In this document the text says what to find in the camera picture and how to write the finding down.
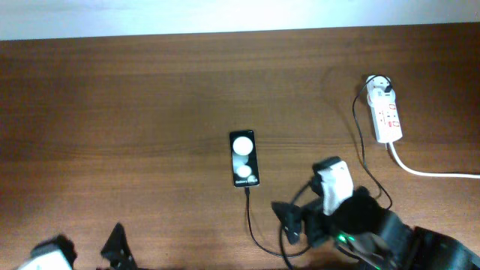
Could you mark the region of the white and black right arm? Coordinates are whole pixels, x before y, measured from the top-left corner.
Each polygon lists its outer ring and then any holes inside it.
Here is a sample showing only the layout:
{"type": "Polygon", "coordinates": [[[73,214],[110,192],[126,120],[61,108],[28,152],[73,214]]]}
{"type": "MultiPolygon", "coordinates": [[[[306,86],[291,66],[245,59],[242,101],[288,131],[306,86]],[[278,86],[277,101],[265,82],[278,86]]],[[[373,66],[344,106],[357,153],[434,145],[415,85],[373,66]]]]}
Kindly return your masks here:
{"type": "Polygon", "coordinates": [[[325,214],[327,193],[320,178],[306,185],[318,197],[307,205],[273,202],[280,236],[294,245],[305,234],[310,248],[329,240],[365,269],[479,270],[479,255],[457,239],[420,226],[408,226],[381,207],[366,187],[357,187],[332,214],[325,214]]]}

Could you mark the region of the white power strip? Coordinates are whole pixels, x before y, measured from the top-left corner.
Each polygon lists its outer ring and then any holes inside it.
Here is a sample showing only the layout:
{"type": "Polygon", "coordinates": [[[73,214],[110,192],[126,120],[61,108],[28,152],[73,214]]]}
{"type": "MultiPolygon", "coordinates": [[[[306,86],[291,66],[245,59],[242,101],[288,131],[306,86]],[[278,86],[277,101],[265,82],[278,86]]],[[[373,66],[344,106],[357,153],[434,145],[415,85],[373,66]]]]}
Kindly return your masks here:
{"type": "Polygon", "coordinates": [[[373,119],[376,140],[378,143],[393,143],[402,138],[401,123],[398,115],[396,104],[396,94],[390,79],[386,76],[371,75],[367,78],[368,83],[389,83],[391,90],[387,90],[391,94],[391,100],[388,103],[377,106],[370,106],[373,119]]]}

